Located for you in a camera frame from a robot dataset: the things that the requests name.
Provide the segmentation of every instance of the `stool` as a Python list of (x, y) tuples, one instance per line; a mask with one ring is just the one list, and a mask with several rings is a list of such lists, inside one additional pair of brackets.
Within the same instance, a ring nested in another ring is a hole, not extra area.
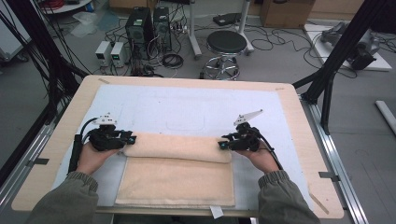
[(205, 64), (205, 73), (213, 79), (236, 80), (239, 66), (235, 56), (244, 52), (247, 47), (246, 39), (233, 31), (216, 31), (207, 37), (206, 46), (219, 56)]

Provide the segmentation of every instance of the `gray sleeve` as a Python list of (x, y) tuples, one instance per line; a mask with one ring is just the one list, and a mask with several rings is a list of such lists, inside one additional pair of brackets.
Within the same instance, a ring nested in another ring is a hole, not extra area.
[(320, 223), (285, 171), (264, 175), (259, 185), (260, 223)]
[(97, 182), (79, 172), (70, 173), (35, 206), (26, 223), (92, 223), (98, 195)]

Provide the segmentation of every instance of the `beige towel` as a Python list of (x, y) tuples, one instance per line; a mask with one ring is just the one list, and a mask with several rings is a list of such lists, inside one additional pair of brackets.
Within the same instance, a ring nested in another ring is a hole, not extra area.
[(143, 207), (234, 205), (231, 153), (214, 137), (138, 133), (116, 204)]

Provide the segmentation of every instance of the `gray floor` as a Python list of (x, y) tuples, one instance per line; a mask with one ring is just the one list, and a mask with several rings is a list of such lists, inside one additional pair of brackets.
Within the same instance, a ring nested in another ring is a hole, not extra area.
[[(116, 25), (111, 20), (102, 21), (104, 15), (108, 16), (106, 5), (99, 7), (96, 13), (99, 16), (99, 22), (104, 22), (101, 23), (102, 28)], [(60, 23), (73, 21), (70, 15), (66, 14), (59, 18)], [(196, 24), (201, 26), (210, 24), (216, 27), (211, 22), (211, 17), (197, 19)], [(260, 25), (260, 21), (258, 18), (249, 18), (247, 24)], [(67, 30), (76, 25), (73, 23), (62, 25), (62, 27)], [(301, 30), (289, 31), (304, 35)], [(205, 38), (210, 32), (212, 30), (196, 32), (203, 51), (203, 57), (200, 60), (194, 60), (187, 36), (181, 35), (179, 55), (183, 57), (184, 65), (177, 70), (160, 67), (156, 73), (165, 77), (198, 78), (202, 66), (213, 55), (205, 48)], [(246, 34), (249, 40), (261, 39), (263, 35), (259, 32), (262, 31), (248, 27)], [(280, 33), (280, 36), (287, 41), (293, 40), (297, 49), (308, 47), (304, 39), (296, 35)], [(87, 68), (92, 72), (95, 71), (95, 74), (100, 74), (100, 72), (94, 52), (104, 38), (105, 30), (98, 30), (95, 34), (83, 38), (65, 36), (70, 49)], [(258, 48), (270, 48), (268, 43), (260, 40), (255, 41), (254, 44)], [(238, 57), (241, 67), (241, 76), (238, 81), (293, 83), (317, 71), (317, 68), (304, 61), (305, 52), (306, 50), (296, 52), (291, 43), (276, 45), (271, 50), (256, 49), (250, 56)], [(379, 53), (392, 67), (396, 67), (393, 53), (384, 50), (380, 50)], [(316, 58), (308, 56), (307, 60), (315, 66), (320, 66)], [(32, 63), (13, 61), (1, 67), (0, 71), (3, 72), (0, 75), (0, 121), (3, 125), (0, 131), (2, 143), (0, 165), (3, 165), (48, 99), (45, 98), (43, 82)], [(344, 73), (349, 76), (354, 75), (348, 71)], [(306, 88), (302, 87), (297, 92), (302, 93)], [(384, 100), (396, 115), (396, 72), (394, 69), (390, 72), (359, 71), (358, 77), (353, 79), (337, 75), (333, 87), (330, 131), (368, 221), (370, 223), (395, 223), (396, 138), (376, 108), (376, 100)], [(0, 216), (0, 223), (22, 223), (28, 213), (15, 212), (7, 206)], [(95, 221), (103, 223), (104, 220), (107, 219), (98, 216)], [(322, 223), (351, 223), (351, 221), (346, 211), (344, 218), (324, 219)]]

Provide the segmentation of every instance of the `hand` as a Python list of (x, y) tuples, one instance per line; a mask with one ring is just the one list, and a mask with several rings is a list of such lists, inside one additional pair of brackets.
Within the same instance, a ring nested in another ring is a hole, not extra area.
[(91, 142), (88, 142), (82, 147), (76, 171), (86, 175), (92, 175), (105, 163), (107, 158), (118, 151), (118, 149), (98, 151), (92, 146)]
[(273, 156), (263, 143), (260, 143), (259, 150), (255, 152), (247, 150), (236, 150), (236, 152), (250, 159), (251, 163), (265, 174), (279, 170)]

